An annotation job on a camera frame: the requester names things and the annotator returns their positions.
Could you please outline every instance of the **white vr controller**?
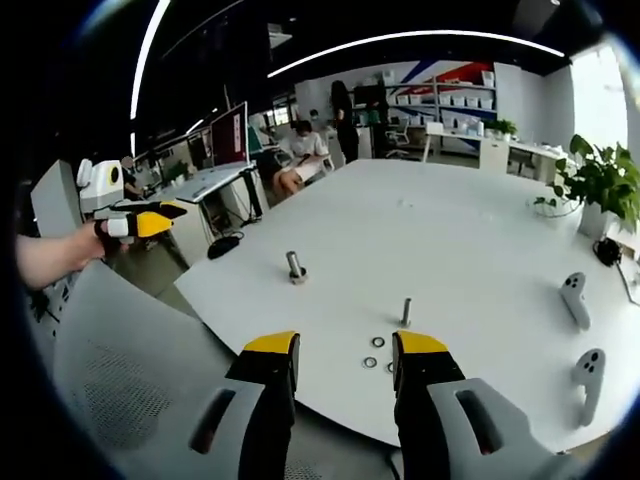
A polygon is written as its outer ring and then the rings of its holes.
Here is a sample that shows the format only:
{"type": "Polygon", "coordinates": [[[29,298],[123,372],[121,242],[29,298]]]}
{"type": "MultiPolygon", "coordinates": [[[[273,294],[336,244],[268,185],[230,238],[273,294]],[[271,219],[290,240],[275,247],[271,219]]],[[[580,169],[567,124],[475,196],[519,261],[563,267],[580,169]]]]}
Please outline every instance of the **white vr controller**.
{"type": "Polygon", "coordinates": [[[584,286],[587,278],[584,273],[578,272],[565,280],[560,287],[560,295],[569,308],[571,315],[582,330],[589,330],[591,317],[584,299],[584,286]]]}
{"type": "Polygon", "coordinates": [[[580,414],[582,426],[589,425],[596,413],[604,378],[605,359],[604,351],[593,348],[580,357],[571,371],[571,380],[578,385],[584,385],[587,396],[580,414]]]}

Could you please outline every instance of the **computer mouse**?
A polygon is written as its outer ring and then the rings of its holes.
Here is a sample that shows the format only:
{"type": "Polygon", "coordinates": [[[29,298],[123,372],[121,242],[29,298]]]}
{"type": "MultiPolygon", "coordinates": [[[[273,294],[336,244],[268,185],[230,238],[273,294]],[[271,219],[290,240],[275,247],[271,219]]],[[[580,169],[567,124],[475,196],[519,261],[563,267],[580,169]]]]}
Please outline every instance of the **computer mouse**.
{"type": "Polygon", "coordinates": [[[209,249],[207,250],[207,257],[209,260],[214,260],[216,258],[221,257],[229,250],[234,249],[240,243],[240,238],[238,237],[222,237],[209,245],[209,249]]]}

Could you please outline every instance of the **ceiling light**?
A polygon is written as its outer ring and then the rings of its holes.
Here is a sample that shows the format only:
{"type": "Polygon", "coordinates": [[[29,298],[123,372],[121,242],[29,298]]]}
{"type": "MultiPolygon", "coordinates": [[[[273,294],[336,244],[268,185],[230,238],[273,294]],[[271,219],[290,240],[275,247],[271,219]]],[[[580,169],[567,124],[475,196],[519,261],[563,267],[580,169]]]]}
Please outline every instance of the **ceiling light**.
{"type": "Polygon", "coordinates": [[[329,53],[338,52],[340,50],[345,50],[351,47],[357,47],[358,45],[365,45],[367,43],[380,42],[382,40],[393,40],[396,38],[404,38],[404,37],[421,37],[421,36],[429,36],[429,35],[459,35],[463,37],[483,37],[483,38],[491,38],[494,40],[504,40],[506,42],[519,43],[520,45],[525,45],[527,47],[537,48],[538,50],[542,50],[543,52],[551,53],[552,55],[557,55],[558,57],[564,57],[564,53],[554,50],[553,48],[545,47],[544,45],[540,45],[538,43],[529,42],[528,40],[522,40],[521,38],[509,37],[507,35],[499,35],[497,33],[486,33],[486,32],[471,32],[467,30],[417,30],[414,32],[401,32],[401,33],[390,33],[388,35],[380,35],[377,37],[365,38],[363,40],[356,40],[355,42],[345,43],[343,45],[338,45],[337,47],[329,48],[327,50],[323,50],[319,53],[314,53],[313,55],[309,55],[308,57],[297,60],[289,65],[285,65],[282,68],[274,70],[270,74],[267,75],[267,78],[275,77],[276,75],[286,72],[287,70],[297,67],[298,65],[302,65],[310,60],[315,60],[316,58],[322,57],[323,55],[328,55],[329,53]]]}
{"type": "Polygon", "coordinates": [[[202,122],[204,122],[204,118],[201,118],[196,123],[194,123],[191,126],[191,128],[189,130],[187,130],[187,133],[185,135],[189,135],[191,132],[193,132],[198,127],[198,125],[200,125],[202,122]]]}
{"type": "Polygon", "coordinates": [[[147,57],[149,56],[149,49],[151,48],[151,42],[158,30],[160,21],[164,13],[167,11],[167,7],[171,3],[171,0],[160,0],[156,9],[153,11],[149,26],[142,39],[142,46],[140,47],[140,54],[138,55],[138,63],[136,64],[136,73],[133,77],[133,93],[131,94],[131,113],[129,118],[131,120],[136,118],[138,113],[138,95],[140,94],[140,85],[142,84],[142,74],[144,73],[144,65],[147,63],[147,57]]]}

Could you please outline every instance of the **ceiling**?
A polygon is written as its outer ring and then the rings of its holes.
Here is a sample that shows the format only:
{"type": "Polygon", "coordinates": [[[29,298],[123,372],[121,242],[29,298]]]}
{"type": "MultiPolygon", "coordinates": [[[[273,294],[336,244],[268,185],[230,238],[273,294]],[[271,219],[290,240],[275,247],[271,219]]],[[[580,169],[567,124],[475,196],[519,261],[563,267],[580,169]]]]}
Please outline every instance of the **ceiling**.
{"type": "Polygon", "coordinates": [[[595,43],[593,26],[570,0],[379,2],[370,0],[173,0],[153,39],[142,80],[138,115],[129,121],[131,88],[142,38],[155,0],[111,1],[118,8],[82,34],[95,2],[76,2],[61,23],[47,116],[59,149],[68,155],[119,156],[129,132],[139,149],[158,131],[184,132],[231,102],[262,109],[304,79],[366,65],[418,59],[500,61],[546,75],[567,63],[509,42],[470,37],[413,37],[362,45],[310,61],[272,79],[295,60],[346,42],[409,30],[460,29],[511,35],[567,54],[595,43]],[[225,7],[234,4],[223,13],[225,7]],[[271,49],[267,25],[292,38],[271,49]]]}

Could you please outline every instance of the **white round table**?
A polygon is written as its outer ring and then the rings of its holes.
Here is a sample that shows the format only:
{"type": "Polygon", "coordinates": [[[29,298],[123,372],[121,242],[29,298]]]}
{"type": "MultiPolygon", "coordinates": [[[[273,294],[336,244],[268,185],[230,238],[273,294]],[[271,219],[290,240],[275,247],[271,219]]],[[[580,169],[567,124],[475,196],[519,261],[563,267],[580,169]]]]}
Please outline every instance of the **white round table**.
{"type": "Polygon", "coordinates": [[[385,367],[411,297],[410,330],[444,342],[467,378],[484,379],[528,415],[542,444],[565,450],[614,428],[637,394],[640,308],[575,234],[580,212],[548,220],[527,206],[549,193],[503,174],[359,160],[278,205],[238,248],[203,259],[176,285],[236,353],[260,335],[298,331],[296,398],[391,445],[385,367]],[[308,270],[302,286],[289,283],[288,250],[308,270]],[[587,276],[587,332],[558,293],[577,271],[587,276]],[[569,372],[594,347],[607,353],[604,384],[593,423],[578,427],[583,394],[569,372]],[[363,368],[367,356],[376,368],[363,368]]]}

